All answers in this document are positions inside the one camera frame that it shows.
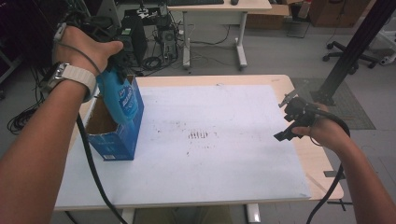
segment blue box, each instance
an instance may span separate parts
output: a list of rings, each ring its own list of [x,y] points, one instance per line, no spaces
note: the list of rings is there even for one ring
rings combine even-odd
[[[88,140],[105,161],[132,161],[142,122],[144,105],[135,78],[132,88],[138,104],[138,111],[131,122],[116,123],[111,118],[101,97],[96,99],[86,125]]]

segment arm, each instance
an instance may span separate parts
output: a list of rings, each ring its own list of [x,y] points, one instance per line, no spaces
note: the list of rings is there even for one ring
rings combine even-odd
[[[358,223],[396,223],[396,205],[363,152],[335,122],[319,119],[312,128],[296,127],[335,152],[344,166]]]
[[[103,71],[121,42],[97,43],[75,27],[62,42],[85,52]],[[73,49],[57,46],[55,58],[98,75]],[[86,87],[65,80],[51,92],[0,160],[0,223],[49,223],[64,173],[70,137]]]

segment forearm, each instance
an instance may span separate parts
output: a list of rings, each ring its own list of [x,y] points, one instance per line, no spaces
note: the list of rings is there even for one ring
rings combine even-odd
[[[396,206],[353,141],[335,150],[343,163],[358,223],[396,223]]]
[[[61,82],[0,160],[1,223],[50,221],[70,136],[85,93],[86,88],[77,82]]]

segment hand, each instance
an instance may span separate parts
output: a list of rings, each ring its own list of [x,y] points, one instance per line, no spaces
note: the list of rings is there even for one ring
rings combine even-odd
[[[329,111],[325,105],[316,105],[323,111]],[[295,134],[311,136],[322,146],[335,152],[342,150],[341,148],[351,141],[337,123],[326,118],[319,118],[313,127],[295,127],[291,131]]]
[[[65,28],[60,42],[84,52],[93,60],[100,72],[105,70],[108,57],[118,53],[123,48],[123,44],[120,41],[108,43],[96,42],[74,26],[67,26]],[[55,62],[70,63],[76,67],[91,71],[96,76],[99,75],[99,71],[97,71],[93,64],[75,49],[56,44],[54,56]]]

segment watch strap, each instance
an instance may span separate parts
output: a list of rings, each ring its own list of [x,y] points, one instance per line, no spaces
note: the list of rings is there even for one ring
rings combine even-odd
[[[84,103],[90,101],[95,94],[96,77],[92,72],[69,64],[64,69],[62,77],[74,80],[87,87],[88,91],[84,97]]]

